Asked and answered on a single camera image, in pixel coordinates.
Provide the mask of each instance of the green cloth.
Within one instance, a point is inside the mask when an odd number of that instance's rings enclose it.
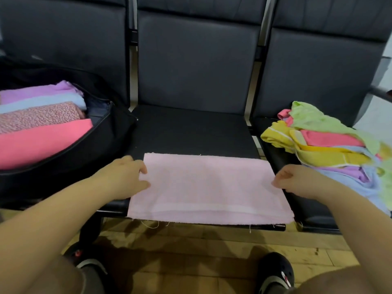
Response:
[[[340,120],[326,116],[311,104],[294,101],[289,114],[294,120],[291,128],[348,134],[361,140],[373,155],[378,153],[380,149],[380,142],[372,138],[370,134],[343,125]]]
[[[388,159],[381,163],[381,168],[385,173],[380,176],[382,191],[381,199],[384,201],[386,207],[392,210],[392,159]]]

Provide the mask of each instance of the hand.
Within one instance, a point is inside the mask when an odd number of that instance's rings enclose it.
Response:
[[[110,202],[129,198],[150,187],[149,182],[139,180],[139,172],[147,173],[144,162],[125,156],[106,165],[87,180],[102,191]]]
[[[330,199],[336,194],[345,192],[348,188],[314,169],[301,165],[283,167],[276,174],[272,185],[298,196],[321,202],[325,201],[324,198]]]

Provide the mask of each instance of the row of seats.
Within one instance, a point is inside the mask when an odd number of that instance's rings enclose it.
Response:
[[[266,1],[138,0],[139,122],[124,154],[259,158],[243,116]],[[0,0],[3,48],[26,61],[98,73],[129,105],[130,5]],[[391,13],[392,0],[277,0],[252,105],[256,135],[293,100],[352,126],[390,36]],[[299,163],[260,142],[275,172]],[[337,231],[325,206],[286,196],[304,230]],[[126,208],[121,201],[102,211]]]

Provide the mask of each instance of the loose thread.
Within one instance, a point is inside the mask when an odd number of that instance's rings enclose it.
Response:
[[[142,220],[140,220],[140,222],[141,222],[145,227],[150,228],[150,229],[157,229],[157,228],[159,227],[159,221],[158,221],[158,225],[157,225],[156,227],[149,227],[149,226],[147,226],[145,223],[143,223]]]

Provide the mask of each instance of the chair seat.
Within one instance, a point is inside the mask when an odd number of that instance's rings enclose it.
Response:
[[[151,105],[132,113],[139,121],[126,154],[134,159],[145,153],[260,158],[243,116]]]
[[[260,135],[277,120],[270,118],[253,118],[251,121],[259,138]],[[270,162],[275,173],[287,164],[301,164],[294,154],[285,152],[283,148],[276,148],[270,143],[263,142],[260,138],[259,141],[265,157]],[[334,232],[337,230],[335,220],[325,205],[315,200],[296,196],[293,193],[285,192],[285,195],[294,212],[296,222],[301,222],[304,230],[321,232]]]

